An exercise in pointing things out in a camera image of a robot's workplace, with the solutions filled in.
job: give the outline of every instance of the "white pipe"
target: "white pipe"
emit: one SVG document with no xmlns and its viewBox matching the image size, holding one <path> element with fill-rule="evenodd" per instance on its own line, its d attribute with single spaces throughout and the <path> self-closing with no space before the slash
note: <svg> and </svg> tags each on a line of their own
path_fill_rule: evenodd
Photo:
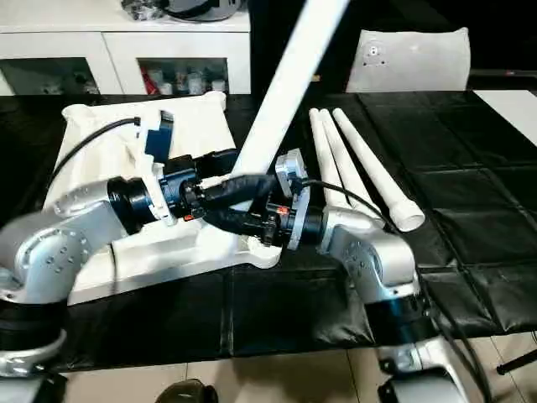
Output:
<svg viewBox="0 0 537 403">
<path fill-rule="evenodd" d="M 378 193 L 388 206 L 389 215 L 394 220 L 395 225 L 405 232 L 419 227 L 425 220 L 425 214 L 414 201 L 403 193 L 345 113 L 338 108 L 334 109 L 333 115 Z"/>
<path fill-rule="evenodd" d="M 341 180 L 337 173 L 336 163 L 330 151 L 330 145 L 325 134 L 325 128 L 322 125 L 321 116 L 317 109 L 310 109 L 311 131 L 313 132 L 313 142 L 317 153 L 317 162 L 321 171 L 321 179 L 332 185 L 341 186 Z M 326 204 L 330 206 L 346 207 L 349 205 L 345 195 L 338 191 L 324 189 Z"/>
<path fill-rule="evenodd" d="M 233 167 L 233 176 L 265 174 L 269 169 L 349 1 L 305 3 Z M 246 210 L 250 204 L 236 208 Z"/>
<path fill-rule="evenodd" d="M 368 190 L 366 189 L 366 186 L 364 186 L 362 178 L 360 177 L 360 174 L 358 174 L 356 166 L 354 166 L 354 163 L 352 162 L 351 156 L 349 155 L 347 148 L 345 147 L 345 144 L 337 131 L 336 124 L 332 120 L 332 116 L 330 116 L 330 113 L 326 109 L 322 109 L 320 115 L 321 121 L 325 128 L 326 138 L 328 139 L 328 144 L 330 145 L 332 156 L 336 162 L 337 170 L 341 176 L 343 185 L 346 189 L 356 193 L 361 198 L 365 199 L 366 202 L 371 203 L 373 207 L 378 209 L 375 203 L 373 203 L 371 200 Z M 361 202 L 352 198 L 349 198 L 349 202 L 351 203 L 352 208 L 355 210 L 367 214 L 371 218 L 382 222 L 380 217 L 375 212 L 371 211 Z"/>
</svg>

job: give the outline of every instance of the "black fabric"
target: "black fabric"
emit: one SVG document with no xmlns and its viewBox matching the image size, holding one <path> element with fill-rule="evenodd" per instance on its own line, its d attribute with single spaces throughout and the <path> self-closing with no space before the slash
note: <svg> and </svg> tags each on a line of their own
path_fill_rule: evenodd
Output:
<svg viewBox="0 0 537 403">
<path fill-rule="evenodd" d="M 19 351 L 53 343 L 60 336 L 67 300 L 54 304 L 15 304 L 0 301 L 0 345 Z"/>
<path fill-rule="evenodd" d="M 438 336 L 435 323 L 426 309 L 429 304 L 420 296 L 405 296 L 367 304 L 369 328 L 377 344 L 400 346 Z"/>
<path fill-rule="evenodd" d="M 0 222 L 32 209 L 60 146 L 62 107 L 148 99 L 0 98 L 0 172 L 9 189 Z M 227 100 L 238 147 L 254 105 L 248 96 Z M 424 209 L 427 221 L 406 237 L 426 281 L 469 336 L 537 329 L 537 148 L 470 92 L 325 96 L 304 102 L 281 146 L 300 147 L 317 178 L 312 106 L 341 107 Z M 323 205 L 321 190 L 312 189 L 312 203 Z M 269 270 L 243 264 L 71 306 L 69 313 L 63 370 L 372 344 L 344 271 L 312 247 L 285 251 Z"/>
</svg>

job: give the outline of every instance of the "floor tile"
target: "floor tile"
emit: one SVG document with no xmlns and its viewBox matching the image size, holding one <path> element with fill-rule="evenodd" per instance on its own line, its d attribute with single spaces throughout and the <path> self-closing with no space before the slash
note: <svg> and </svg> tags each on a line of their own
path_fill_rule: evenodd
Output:
<svg viewBox="0 0 537 403">
<path fill-rule="evenodd" d="M 65 403 L 154 403 L 185 376 L 186 364 L 72 373 Z"/>
<path fill-rule="evenodd" d="M 345 351 L 191 363 L 221 403 L 358 403 Z"/>
<path fill-rule="evenodd" d="M 517 390 L 513 379 L 509 376 L 502 377 L 496 372 L 496 366 L 501 363 L 498 351 L 490 338 L 477 338 L 472 340 L 477 354 L 482 360 L 483 368 L 491 384 L 493 396 L 498 403 L 524 403 L 522 396 Z M 357 387 L 360 403 L 377 403 L 377 388 L 382 385 L 388 376 L 383 374 L 378 367 L 377 356 L 372 348 L 356 348 L 349 350 L 349 358 L 352 364 L 352 372 Z M 479 389 L 472 381 L 472 377 L 457 360 L 455 354 L 451 356 L 461 382 L 465 386 L 471 403 L 481 403 L 482 396 Z"/>
<path fill-rule="evenodd" d="M 470 341 L 476 350 L 485 374 L 487 375 L 488 383 L 490 384 L 493 398 L 497 403 L 524 403 L 516 384 L 511 376 L 501 376 L 496 371 L 496 367 L 502 363 L 502 358 L 494 347 L 491 338 L 474 338 Z M 471 403 L 481 403 L 482 395 L 473 381 L 471 375 L 466 371 L 462 363 L 452 355 L 452 362 L 455 365 L 457 373 L 461 376 L 461 381 L 464 384 L 468 397 Z"/>
<path fill-rule="evenodd" d="M 348 350 L 354 384 L 360 403 L 378 402 L 377 388 L 388 380 L 378 367 L 377 354 L 373 348 Z"/>
<path fill-rule="evenodd" d="M 504 363 L 537 348 L 530 332 L 493 337 Z M 526 403 L 537 403 L 537 362 L 510 372 Z"/>
</svg>

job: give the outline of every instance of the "white cabinet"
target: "white cabinet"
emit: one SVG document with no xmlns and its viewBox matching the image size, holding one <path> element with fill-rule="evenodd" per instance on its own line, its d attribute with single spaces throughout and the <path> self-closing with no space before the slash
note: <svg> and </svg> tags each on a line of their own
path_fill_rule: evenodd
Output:
<svg viewBox="0 0 537 403">
<path fill-rule="evenodd" d="M 0 34 L 0 95 L 122 93 L 100 33 Z"/>
<path fill-rule="evenodd" d="M 104 38 L 126 94 L 147 94 L 152 85 L 179 95 L 250 92 L 248 33 L 130 32 Z"/>
<path fill-rule="evenodd" d="M 192 24 L 132 21 L 120 4 L 3 0 L 0 95 L 250 92 L 246 8 Z"/>
</svg>

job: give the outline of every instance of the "glass cabinet door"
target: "glass cabinet door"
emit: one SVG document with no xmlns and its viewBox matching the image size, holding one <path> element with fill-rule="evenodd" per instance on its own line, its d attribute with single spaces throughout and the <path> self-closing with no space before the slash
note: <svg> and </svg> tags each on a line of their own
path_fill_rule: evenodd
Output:
<svg viewBox="0 0 537 403">
<path fill-rule="evenodd" d="M 148 94 L 202 95 L 229 87 L 225 58 L 152 58 L 138 64 Z"/>
<path fill-rule="evenodd" d="M 126 94 L 250 93 L 249 32 L 110 32 L 104 38 Z"/>
<path fill-rule="evenodd" d="M 0 60 L 0 73 L 13 95 L 99 93 L 83 57 Z"/>
<path fill-rule="evenodd" d="M 0 95 L 123 93 L 101 33 L 0 37 Z"/>
</svg>

